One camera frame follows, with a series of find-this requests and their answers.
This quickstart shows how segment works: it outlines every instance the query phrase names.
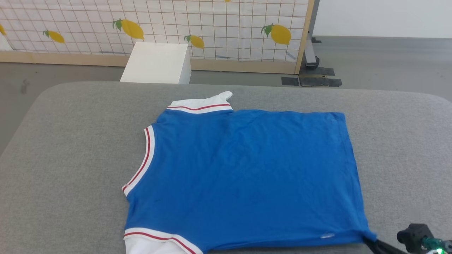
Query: blue fabric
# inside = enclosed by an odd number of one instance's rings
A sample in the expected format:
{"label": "blue fabric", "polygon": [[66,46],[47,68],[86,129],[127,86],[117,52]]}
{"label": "blue fabric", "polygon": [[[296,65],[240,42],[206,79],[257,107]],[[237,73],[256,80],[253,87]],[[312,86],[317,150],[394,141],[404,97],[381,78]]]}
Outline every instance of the blue fabric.
{"label": "blue fabric", "polygon": [[342,113],[165,110],[126,229],[178,234],[203,252],[376,240]]}

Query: grid pattern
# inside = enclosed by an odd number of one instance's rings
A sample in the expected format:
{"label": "grid pattern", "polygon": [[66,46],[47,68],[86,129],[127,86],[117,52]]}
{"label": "grid pattern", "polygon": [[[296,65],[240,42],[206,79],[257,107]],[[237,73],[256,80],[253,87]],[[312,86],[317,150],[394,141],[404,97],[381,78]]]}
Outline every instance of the grid pattern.
{"label": "grid pattern", "polygon": [[[137,23],[145,42],[188,43],[195,59],[296,62],[308,0],[0,0],[0,24],[12,48],[25,52],[130,55],[134,39],[112,22]],[[289,45],[261,34],[289,29]],[[43,34],[59,33],[66,43]],[[185,36],[200,37],[204,48]]]}

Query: white collar with red stripe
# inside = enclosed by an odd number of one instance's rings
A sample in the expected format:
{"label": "white collar with red stripe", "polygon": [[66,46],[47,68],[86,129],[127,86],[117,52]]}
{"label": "white collar with red stripe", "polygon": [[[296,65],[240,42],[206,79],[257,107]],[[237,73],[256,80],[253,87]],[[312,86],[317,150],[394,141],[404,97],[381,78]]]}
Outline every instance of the white collar with red stripe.
{"label": "white collar with red stripe", "polygon": [[192,114],[202,114],[221,110],[232,110],[228,100],[232,96],[230,91],[207,99],[188,99],[173,101],[166,109],[179,110]]}

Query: gray floor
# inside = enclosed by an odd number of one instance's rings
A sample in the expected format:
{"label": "gray floor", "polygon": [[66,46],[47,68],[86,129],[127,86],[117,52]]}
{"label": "gray floor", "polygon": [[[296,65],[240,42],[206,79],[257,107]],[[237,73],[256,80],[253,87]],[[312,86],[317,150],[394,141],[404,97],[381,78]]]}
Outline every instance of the gray floor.
{"label": "gray floor", "polygon": [[[435,94],[452,101],[452,41],[397,38],[317,38],[320,66],[334,68],[340,89]],[[73,81],[118,81],[124,68],[0,63],[0,154],[33,101],[45,89]],[[190,83],[281,86],[296,75],[193,71]]]}

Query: wooden frame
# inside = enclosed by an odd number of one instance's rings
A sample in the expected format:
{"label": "wooden frame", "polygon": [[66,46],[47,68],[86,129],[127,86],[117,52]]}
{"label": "wooden frame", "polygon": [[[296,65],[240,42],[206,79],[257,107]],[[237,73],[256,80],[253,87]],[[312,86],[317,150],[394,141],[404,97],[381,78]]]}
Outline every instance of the wooden frame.
{"label": "wooden frame", "polygon": [[[198,71],[233,71],[257,73],[298,74],[303,60],[309,24],[311,22],[314,0],[309,0],[306,12],[300,50],[296,63],[273,61],[225,61],[191,59],[192,70]],[[111,55],[82,55],[82,54],[55,54],[32,52],[0,52],[0,62],[39,63],[39,64],[67,64],[67,65],[94,65],[94,66],[120,66],[125,67],[128,56]]]}

